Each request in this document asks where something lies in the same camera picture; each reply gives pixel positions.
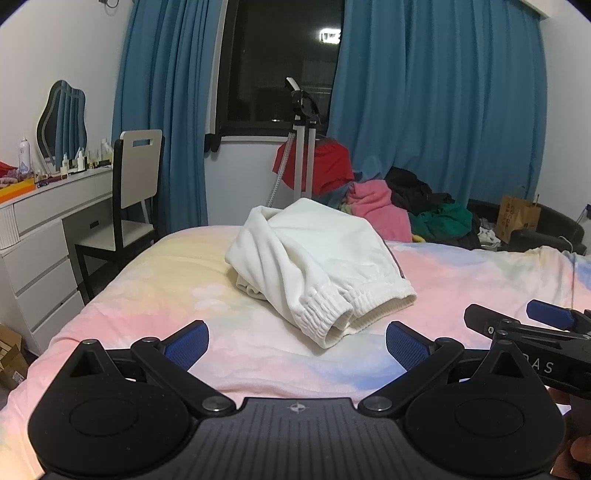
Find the white wall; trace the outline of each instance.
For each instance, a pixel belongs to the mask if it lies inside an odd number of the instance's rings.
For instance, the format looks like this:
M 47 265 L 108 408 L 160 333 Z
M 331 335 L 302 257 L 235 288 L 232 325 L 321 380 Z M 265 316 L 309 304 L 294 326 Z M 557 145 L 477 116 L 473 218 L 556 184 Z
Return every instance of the white wall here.
M 28 0 L 0 27 L 0 161 L 18 164 L 23 135 L 41 157 L 37 122 L 57 80 L 84 90 L 88 147 L 111 138 L 131 8 L 121 0 L 110 17 L 97 0 Z
M 552 0 L 542 21 L 548 72 L 548 120 L 537 193 L 576 219 L 591 203 L 591 22 L 566 0 Z M 583 223 L 591 247 L 591 220 Z
M 521 0 L 523 3 L 529 5 L 534 10 L 537 10 L 543 17 L 551 17 L 554 15 L 554 8 L 557 3 L 556 0 Z
M 210 225 L 242 225 L 253 207 L 267 202 L 277 177 L 272 167 L 284 139 L 240 138 L 224 137 L 219 151 L 205 156 Z M 281 183 L 273 206 L 285 208 L 292 199 L 293 191 Z

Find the blue curtain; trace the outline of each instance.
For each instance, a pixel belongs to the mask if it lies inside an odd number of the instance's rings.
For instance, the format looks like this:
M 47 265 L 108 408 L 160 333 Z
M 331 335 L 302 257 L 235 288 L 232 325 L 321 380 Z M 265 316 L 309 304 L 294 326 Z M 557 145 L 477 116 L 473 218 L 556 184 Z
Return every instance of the blue curtain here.
M 136 0 L 129 20 L 113 115 L 122 131 L 165 136 L 159 227 L 207 224 L 203 143 L 222 0 Z
M 518 0 L 346 0 L 328 135 L 362 179 L 406 168 L 458 202 L 531 198 L 546 71 Z

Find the bed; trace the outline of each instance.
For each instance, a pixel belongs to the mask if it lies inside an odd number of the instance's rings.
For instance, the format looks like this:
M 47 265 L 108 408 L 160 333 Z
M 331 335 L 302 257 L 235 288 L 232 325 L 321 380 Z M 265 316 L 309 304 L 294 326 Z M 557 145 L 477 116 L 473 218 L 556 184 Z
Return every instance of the bed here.
M 467 251 L 435 244 L 388 244 L 417 291 L 415 305 L 322 350 L 266 302 L 234 287 L 223 256 L 238 227 L 170 235 L 145 251 L 51 341 L 26 382 L 0 411 L 3 478 L 42 474 L 27 420 L 63 362 L 86 338 L 127 348 L 144 336 L 165 338 L 194 319 L 207 322 L 209 350 L 190 372 L 232 397 L 350 397 L 354 402 L 401 375 L 384 332 L 400 320 L 429 338 L 451 336 L 469 348 L 489 341 L 463 325 L 471 303 L 527 320 L 533 298 L 584 310 L 591 306 L 591 263 L 542 247 L 527 253 Z

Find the white drawer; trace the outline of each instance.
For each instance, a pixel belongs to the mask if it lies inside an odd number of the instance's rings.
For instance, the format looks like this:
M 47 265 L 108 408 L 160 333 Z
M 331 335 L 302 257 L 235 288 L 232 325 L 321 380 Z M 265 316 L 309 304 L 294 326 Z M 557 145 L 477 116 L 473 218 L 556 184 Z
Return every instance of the white drawer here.
M 17 219 L 14 216 L 14 206 L 8 205 L 2 208 L 0 205 L 0 249 L 17 244 L 20 240 L 17 228 Z
M 103 173 L 96 176 L 96 196 L 102 197 L 113 191 L 113 174 Z
M 78 315 L 84 308 L 84 302 L 77 291 L 64 304 L 52 313 L 39 328 L 33 332 L 33 337 L 39 345 L 41 353 L 47 350 L 47 345 L 63 326 Z
M 68 298 L 76 287 L 72 264 L 69 260 L 59 264 L 36 281 L 17 297 L 27 326 L 30 329 L 35 328 L 50 311 Z
M 83 205 L 96 197 L 93 178 L 73 181 L 14 204 L 18 232 L 31 230 L 62 213 Z
M 4 257 L 8 277 L 15 293 L 22 290 L 45 270 L 68 256 L 68 246 L 61 221 L 22 240 Z

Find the vanity desk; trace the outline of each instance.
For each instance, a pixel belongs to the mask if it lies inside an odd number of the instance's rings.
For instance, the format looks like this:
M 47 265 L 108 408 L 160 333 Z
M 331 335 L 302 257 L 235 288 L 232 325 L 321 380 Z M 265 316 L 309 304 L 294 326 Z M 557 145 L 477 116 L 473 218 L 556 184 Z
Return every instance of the vanity desk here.
M 96 168 L 0 203 L 0 320 L 31 352 L 84 307 L 63 220 L 109 199 L 112 183 L 111 167 Z

